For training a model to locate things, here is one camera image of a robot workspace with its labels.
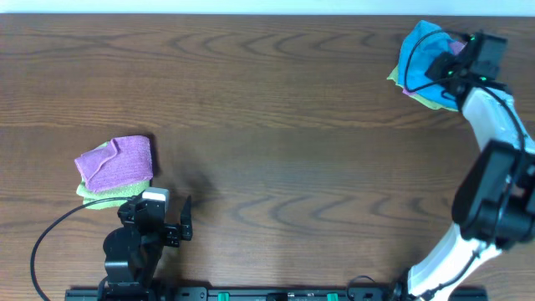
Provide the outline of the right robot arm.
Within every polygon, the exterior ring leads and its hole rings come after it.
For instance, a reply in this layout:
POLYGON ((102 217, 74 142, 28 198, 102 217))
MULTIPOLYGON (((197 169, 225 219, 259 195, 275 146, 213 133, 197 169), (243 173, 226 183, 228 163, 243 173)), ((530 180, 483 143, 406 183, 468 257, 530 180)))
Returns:
POLYGON ((424 68, 453 97, 481 153, 455 194, 446 234, 395 282, 390 300, 448 300, 482 264, 534 239, 534 142, 495 80, 498 64, 495 53, 442 51, 424 68))

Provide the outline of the blue microfiber cloth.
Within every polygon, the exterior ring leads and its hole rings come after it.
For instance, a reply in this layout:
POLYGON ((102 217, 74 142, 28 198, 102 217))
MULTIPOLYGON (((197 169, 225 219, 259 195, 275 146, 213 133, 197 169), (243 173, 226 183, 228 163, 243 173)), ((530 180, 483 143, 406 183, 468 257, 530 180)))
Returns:
POLYGON ((438 84, 416 92, 409 92, 405 86, 409 89, 416 89, 431 83, 432 79, 427 78, 425 72, 443 52, 455 53, 451 48, 451 43, 454 42, 455 40, 440 26, 422 20, 416 24, 402 43, 397 65, 397 85, 404 89, 405 94, 429 109, 457 111, 457 106, 450 96, 442 96, 443 88, 438 84))

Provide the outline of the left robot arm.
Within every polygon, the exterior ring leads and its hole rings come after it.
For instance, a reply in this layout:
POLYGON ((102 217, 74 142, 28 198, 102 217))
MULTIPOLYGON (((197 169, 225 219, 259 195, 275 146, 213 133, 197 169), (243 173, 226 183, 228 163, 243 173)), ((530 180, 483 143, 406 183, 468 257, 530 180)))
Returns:
POLYGON ((193 238, 191 198, 187 197, 180 221, 165 222, 168 201, 135 196, 120 206, 122 227, 103 243, 107 287, 100 285, 98 300, 160 300, 165 290, 153 281, 165 247, 179 247, 193 238))

